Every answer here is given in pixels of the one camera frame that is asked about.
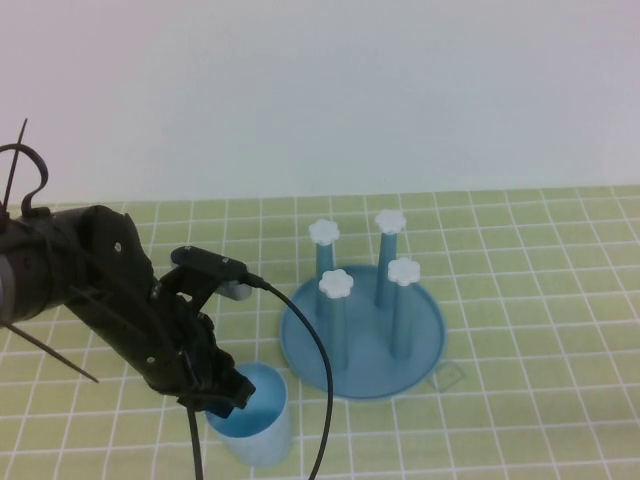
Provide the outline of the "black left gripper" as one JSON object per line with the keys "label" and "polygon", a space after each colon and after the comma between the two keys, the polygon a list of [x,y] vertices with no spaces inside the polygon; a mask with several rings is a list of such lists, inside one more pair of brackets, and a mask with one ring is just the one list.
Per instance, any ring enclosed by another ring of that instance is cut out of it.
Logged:
{"label": "black left gripper", "polygon": [[210,295],[156,293],[154,313],[162,333],[155,354],[154,390],[183,406],[207,406],[227,419],[244,409],[255,392],[249,378],[235,370],[233,357],[218,347],[214,323],[203,310]]}

